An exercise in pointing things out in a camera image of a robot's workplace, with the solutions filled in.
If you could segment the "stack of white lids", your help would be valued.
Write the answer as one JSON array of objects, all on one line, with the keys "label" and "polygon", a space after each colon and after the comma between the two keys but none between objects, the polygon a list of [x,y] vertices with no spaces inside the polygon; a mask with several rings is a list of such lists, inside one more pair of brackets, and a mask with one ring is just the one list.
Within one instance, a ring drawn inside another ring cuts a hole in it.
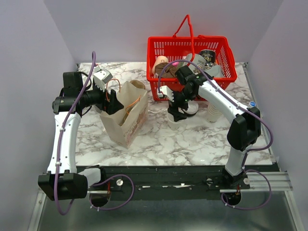
[{"label": "stack of white lids", "polygon": [[188,116],[188,117],[192,117],[194,115],[196,115],[196,113],[198,112],[199,109],[199,104],[195,101],[189,101],[188,102],[188,109],[185,110],[183,109],[183,113]]}]

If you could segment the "white paper takeout bag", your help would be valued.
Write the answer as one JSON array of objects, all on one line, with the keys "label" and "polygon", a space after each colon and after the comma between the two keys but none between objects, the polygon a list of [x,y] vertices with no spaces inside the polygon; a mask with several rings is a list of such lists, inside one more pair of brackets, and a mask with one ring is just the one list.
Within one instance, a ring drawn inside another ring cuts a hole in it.
[{"label": "white paper takeout bag", "polygon": [[101,112],[100,118],[110,140],[129,148],[148,118],[148,91],[126,81],[116,96],[124,108],[112,115]]}]

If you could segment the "stack of white paper cups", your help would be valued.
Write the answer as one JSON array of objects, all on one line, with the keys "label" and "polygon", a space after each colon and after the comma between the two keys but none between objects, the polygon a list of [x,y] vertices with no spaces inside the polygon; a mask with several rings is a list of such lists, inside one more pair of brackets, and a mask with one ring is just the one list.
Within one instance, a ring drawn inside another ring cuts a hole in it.
[{"label": "stack of white paper cups", "polygon": [[216,123],[222,116],[222,112],[218,110],[213,104],[209,103],[207,107],[206,120],[209,123]]}]

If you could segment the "single white paper cup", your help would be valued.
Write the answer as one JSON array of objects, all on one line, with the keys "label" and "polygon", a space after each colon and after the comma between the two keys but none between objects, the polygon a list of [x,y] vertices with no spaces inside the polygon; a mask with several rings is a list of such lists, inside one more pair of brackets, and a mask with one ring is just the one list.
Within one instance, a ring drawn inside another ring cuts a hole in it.
[{"label": "single white paper cup", "polygon": [[174,121],[174,116],[170,113],[167,113],[167,121],[168,121],[168,125],[172,130],[177,130],[178,128],[180,128],[182,126],[182,121],[178,121],[175,122]]}]

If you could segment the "brown cardboard cup carrier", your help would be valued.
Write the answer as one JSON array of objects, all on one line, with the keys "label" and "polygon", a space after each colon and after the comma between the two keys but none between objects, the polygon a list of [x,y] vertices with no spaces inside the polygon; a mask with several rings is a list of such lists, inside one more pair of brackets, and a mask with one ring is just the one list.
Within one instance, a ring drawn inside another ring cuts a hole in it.
[{"label": "brown cardboard cup carrier", "polygon": [[145,89],[145,85],[138,81],[138,80],[131,80],[130,83],[135,86],[136,88],[139,88],[139,89]]}]

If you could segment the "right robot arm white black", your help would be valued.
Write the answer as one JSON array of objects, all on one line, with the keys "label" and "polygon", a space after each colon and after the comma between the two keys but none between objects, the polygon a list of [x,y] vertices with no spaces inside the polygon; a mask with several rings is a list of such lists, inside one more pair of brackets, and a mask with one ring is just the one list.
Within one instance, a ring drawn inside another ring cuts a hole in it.
[{"label": "right robot arm white black", "polygon": [[176,78],[184,86],[181,91],[173,91],[167,86],[159,88],[159,94],[168,98],[167,111],[173,122],[188,117],[189,102],[196,96],[207,100],[230,122],[227,140],[231,150],[221,182],[224,187],[233,188],[244,174],[247,153],[261,134],[260,110],[236,101],[205,71],[195,74],[185,65],[176,71]]}]

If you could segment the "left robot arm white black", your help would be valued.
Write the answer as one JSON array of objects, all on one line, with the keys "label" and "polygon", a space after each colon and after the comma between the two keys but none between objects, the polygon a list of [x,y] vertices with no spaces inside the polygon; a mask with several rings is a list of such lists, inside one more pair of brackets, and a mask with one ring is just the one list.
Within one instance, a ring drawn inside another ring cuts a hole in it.
[{"label": "left robot arm white black", "polygon": [[88,188],[102,190],[107,179],[99,167],[87,167],[77,172],[77,131],[86,107],[96,106],[112,115],[124,108],[116,91],[107,92],[106,84],[112,79],[107,70],[93,74],[90,86],[84,86],[83,72],[65,72],[64,86],[60,95],[52,102],[55,118],[53,152],[47,173],[38,177],[38,185],[49,199],[54,201],[85,198]]}]

